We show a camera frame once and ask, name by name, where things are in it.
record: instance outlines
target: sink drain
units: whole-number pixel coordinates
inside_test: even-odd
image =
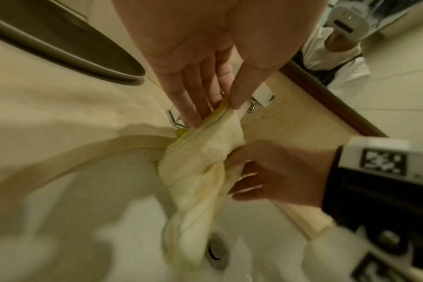
[[[218,235],[212,234],[208,241],[205,257],[209,264],[218,270],[224,270],[229,264],[229,248],[223,239]]]

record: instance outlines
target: yellow towel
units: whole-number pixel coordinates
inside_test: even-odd
[[[225,168],[224,161],[244,143],[236,112],[225,101],[200,129],[190,129],[167,148],[158,172],[177,207],[163,235],[170,262],[200,266],[217,212],[243,169]]]

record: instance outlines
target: white shirt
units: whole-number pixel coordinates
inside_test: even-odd
[[[333,32],[331,27],[318,27],[301,48],[303,64],[313,71],[331,70],[349,61],[362,52],[360,44],[344,52],[330,52],[324,46],[325,40]],[[366,85],[370,70],[363,57],[344,65],[335,74],[334,80],[327,88],[340,98],[351,97],[359,93]]]

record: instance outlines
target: brown wooden frame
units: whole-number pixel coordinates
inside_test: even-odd
[[[344,122],[365,136],[387,137],[380,129],[362,117],[358,112],[351,109],[342,100],[337,98],[317,79],[302,70],[297,64],[290,61],[284,65],[280,72],[289,77],[293,82],[308,92],[318,102],[335,113]]]

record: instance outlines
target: white sink basin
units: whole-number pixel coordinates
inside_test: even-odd
[[[225,271],[204,260],[181,273],[166,264],[161,232],[173,205],[155,173],[163,150],[129,152],[48,183],[0,218],[0,282],[304,281],[306,239],[269,201],[228,199],[217,233]]]

